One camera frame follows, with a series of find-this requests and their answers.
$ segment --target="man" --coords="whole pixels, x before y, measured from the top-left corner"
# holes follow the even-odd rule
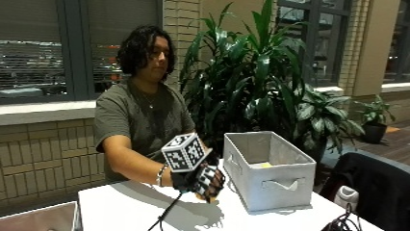
[[[163,84],[175,64],[166,32],[154,26],[137,27],[121,43],[117,61],[130,78],[101,94],[94,115],[95,149],[105,153],[106,177],[175,188],[159,148],[175,135],[194,132],[194,124],[183,97]],[[216,170],[214,184],[222,188],[220,180]]]

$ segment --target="bracelet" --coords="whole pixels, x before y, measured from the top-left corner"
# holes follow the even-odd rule
[[[162,166],[162,168],[158,170],[158,173],[157,173],[157,175],[155,175],[155,184],[157,184],[159,187],[162,187],[162,184],[161,184],[161,181],[162,181],[162,174],[163,174],[163,171],[165,171],[166,168],[167,168],[167,165],[165,164],[165,165]]]

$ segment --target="gray t-shirt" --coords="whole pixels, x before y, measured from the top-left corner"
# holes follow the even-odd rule
[[[194,130],[183,97],[159,84],[147,97],[130,81],[111,86],[98,97],[94,111],[95,150],[103,152],[102,141],[113,135],[130,138],[131,149],[151,160],[165,163],[159,148],[174,136]],[[125,180],[105,160],[110,180]]]

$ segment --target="black cable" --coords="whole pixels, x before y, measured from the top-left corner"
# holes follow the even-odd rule
[[[159,217],[157,217],[157,221],[153,224],[153,226],[150,227],[149,231],[153,230],[154,226],[158,224],[159,230],[162,231],[162,221],[165,220],[165,217],[170,211],[170,209],[174,207],[175,203],[178,202],[181,196],[182,196],[182,192],[179,192],[178,197],[174,199],[174,201],[170,203],[170,205],[167,206],[167,208],[165,209],[163,213],[161,214]]]
[[[359,216],[358,216],[358,226],[355,225],[355,223],[348,219],[350,214],[354,214],[354,212],[351,211],[351,204],[347,203],[347,207],[346,207],[346,213],[343,215],[340,215],[339,217],[336,217],[336,219],[334,219],[331,221],[331,223],[327,224],[327,226],[324,227],[324,231],[352,231],[352,229],[350,229],[347,222],[350,222],[356,231],[360,231],[360,224],[359,224]]]

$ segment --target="window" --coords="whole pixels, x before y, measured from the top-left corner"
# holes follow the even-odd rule
[[[0,8],[0,104],[87,100],[121,78],[119,42],[162,1],[14,0]]]
[[[410,1],[402,0],[392,32],[384,84],[410,82]]]
[[[350,0],[278,1],[278,27],[306,22],[291,26],[288,35],[306,43],[302,74],[315,87],[336,86],[348,14]]]

